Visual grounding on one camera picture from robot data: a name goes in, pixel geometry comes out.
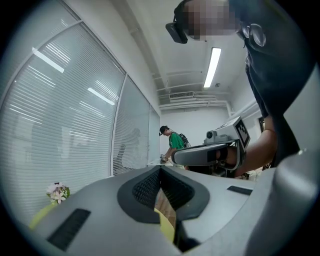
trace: fluorescent light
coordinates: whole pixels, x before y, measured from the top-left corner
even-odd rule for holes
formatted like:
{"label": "fluorescent light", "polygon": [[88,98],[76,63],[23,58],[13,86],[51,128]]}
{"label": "fluorescent light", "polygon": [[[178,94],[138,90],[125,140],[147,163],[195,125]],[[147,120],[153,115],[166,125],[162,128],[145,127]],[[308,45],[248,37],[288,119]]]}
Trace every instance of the fluorescent light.
{"label": "fluorescent light", "polygon": [[206,74],[206,78],[203,86],[204,88],[209,88],[211,86],[212,80],[214,79],[216,69],[218,66],[220,54],[221,54],[220,48],[212,48],[209,69]]}
{"label": "fluorescent light", "polygon": [[62,67],[60,67],[58,64],[54,63],[51,59],[49,59],[47,56],[45,56],[44,54],[42,54],[41,52],[39,52],[38,50],[36,50],[33,47],[32,47],[32,51],[35,56],[38,56],[41,60],[48,63],[51,67],[55,68],[56,70],[60,71],[61,73],[63,73],[65,71]]}
{"label": "fluorescent light", "polygon": [[98,96],[100,99],[104,100],[105,102],[109,103],[110,105],[114,105],[115,103],[112,102],[111,100],[108,100],[105,96],[101,95],[99,92],[96,92],[94,89],[91,87],[88,88],[88,91],[93,93],[94,95]]}

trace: black shirt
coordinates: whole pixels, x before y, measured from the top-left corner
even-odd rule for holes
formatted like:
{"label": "black shirt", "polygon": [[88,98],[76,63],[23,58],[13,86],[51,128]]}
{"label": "black shirt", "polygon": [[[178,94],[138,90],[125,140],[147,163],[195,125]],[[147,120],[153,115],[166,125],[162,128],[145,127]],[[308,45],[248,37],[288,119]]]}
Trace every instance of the black shirt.
{"label": "black shirt", "polygon": [[304,87],[316,61],[299,27],[279,6],[268,0],[229,3],[241,22],[260,25],[265,34],[265,45],[259,46],[252,36],[238,33],[248,51],[246,73],[254,97],[262,116],[273,119],[278,141],[274,163],[278,165],[299,150],[284,113]]}

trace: small flower bouquet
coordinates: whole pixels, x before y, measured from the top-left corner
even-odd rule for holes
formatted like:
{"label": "small flower bouquet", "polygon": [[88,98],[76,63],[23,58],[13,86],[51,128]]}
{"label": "small flower bouquet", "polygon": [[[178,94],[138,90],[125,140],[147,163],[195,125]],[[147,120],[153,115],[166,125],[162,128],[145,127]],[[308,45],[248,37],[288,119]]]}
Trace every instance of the small flower bouquet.
{"label": "small flower bouquet", "polygon": [[61,204],[62,201],[66,200],[70,196],[70,189],[63,185],[62,182],[55,182],[48,186],[47,196],[51,198],[51,202],[57,202]]}

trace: yellow object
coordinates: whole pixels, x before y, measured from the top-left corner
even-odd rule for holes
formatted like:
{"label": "yellow object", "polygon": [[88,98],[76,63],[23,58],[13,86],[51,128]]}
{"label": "yellow object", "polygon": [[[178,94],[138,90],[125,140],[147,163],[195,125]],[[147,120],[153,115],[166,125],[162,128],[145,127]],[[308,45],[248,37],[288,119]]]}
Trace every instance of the yellow object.
{"label": "yellow object", "polygon": [[[56,206],[58,205],[57,202],[53,202],[46,207],[42,208],[32,219],[30,222],[29,228],[35,229],[35,227],[38,225],[38,223]],[[164,234],[164,236],[170,241],[174,241],[175,237],[175,229],[169,222],[169,220],[156,208],[154,208],[154,211],[159,214],[160,217],[160,230]]]}
{"label": "yellow object", "polygon": [[160,230],[164,234],[164,236],[170,241],[173,242],[175,238],[175,229],[169,222],[169,220],[156,208],[154,211],[160,216]]}
{"label": "yellow object", "polygon": [[53,208],[58,205],[57,201],[47,205],[46,207],[42,208],[32,219],[30,222],[29,228],[34,229],[38,223],[45,217]]}

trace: man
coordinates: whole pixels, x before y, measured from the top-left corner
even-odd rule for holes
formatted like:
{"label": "man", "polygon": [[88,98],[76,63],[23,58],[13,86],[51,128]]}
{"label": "man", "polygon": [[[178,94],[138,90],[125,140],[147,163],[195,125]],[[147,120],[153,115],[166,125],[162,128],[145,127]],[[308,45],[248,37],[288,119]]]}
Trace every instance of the man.
{"label": "man", "polygon": [[[307,82],[315,58],[293,20],[271,0],[184,0],[174,14],[178,28],[194,39],[237,33],[244,41],[246,73],[265,130],[247,148],[246,159],[235,176],[271,161],[277,166],[298,152],[284,113]],[[216,158],[220,160],[222,155],[226,154],[217,151]],[[232,165],[236,159],[235,148],[229,147],[226,162]]]}
{"label": "man", "polygon": [[169,137],[169,149],[165,153],[164,160],[165,162],[167,162],[168,158],[170,158],[175,151],[183,149],[185,145],[179,134],[170,130],[168,126],[161,126],[160,134]]}

